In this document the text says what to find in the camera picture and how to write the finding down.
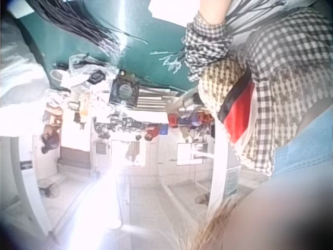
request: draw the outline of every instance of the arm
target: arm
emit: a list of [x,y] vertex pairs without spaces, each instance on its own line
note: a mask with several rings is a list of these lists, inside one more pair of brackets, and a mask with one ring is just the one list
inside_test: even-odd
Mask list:
[[232,37],[224,19],[231,0],[201,0],[199,14],[189,23],[183,43],[190,81],[200,79],[207,66],[226,57]]
[[49,104],[46,104],[45,110],[55,116],[62,116],[62,114],[63,114],[62,108],[60,108],[60,107],[54,108]]
[[209,25],[224,23],[232,0],[200,0],[199,13]]

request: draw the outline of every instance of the window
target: window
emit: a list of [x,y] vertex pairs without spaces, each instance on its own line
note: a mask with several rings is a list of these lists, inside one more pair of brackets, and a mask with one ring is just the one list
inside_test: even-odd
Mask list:
[[207,148],[204,143],[178,143],[177,165],[201,164],[203,157],[195,154],[195,151],[204,152]]
[[121,166],[144,166],[146,164],[145,143],[112,141],[111,161]]

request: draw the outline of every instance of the shirt sleeve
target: shirt sleeve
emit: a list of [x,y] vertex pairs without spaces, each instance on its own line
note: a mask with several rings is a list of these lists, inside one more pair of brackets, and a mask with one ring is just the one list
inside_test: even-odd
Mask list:
[[222,24],[209,25],[198,14],[186,29],[183,39],[185,45],[185,65],[189,67],[188,79],[200,79],[209,64],[227,56],[233,38]]

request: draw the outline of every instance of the white cloth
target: white cloth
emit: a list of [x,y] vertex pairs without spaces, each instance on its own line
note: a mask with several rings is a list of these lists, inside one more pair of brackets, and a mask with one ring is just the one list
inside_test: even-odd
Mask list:
[[1,26],[0,136],[40,134],[49,80],[14,21]]

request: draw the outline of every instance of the wall fan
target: wall fan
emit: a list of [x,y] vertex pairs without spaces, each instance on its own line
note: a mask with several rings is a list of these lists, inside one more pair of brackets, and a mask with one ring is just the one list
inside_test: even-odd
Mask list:
[[37,181],[41,196],[55,199],[60,195],[60,187],[57,183],[49,179],[40,179]]

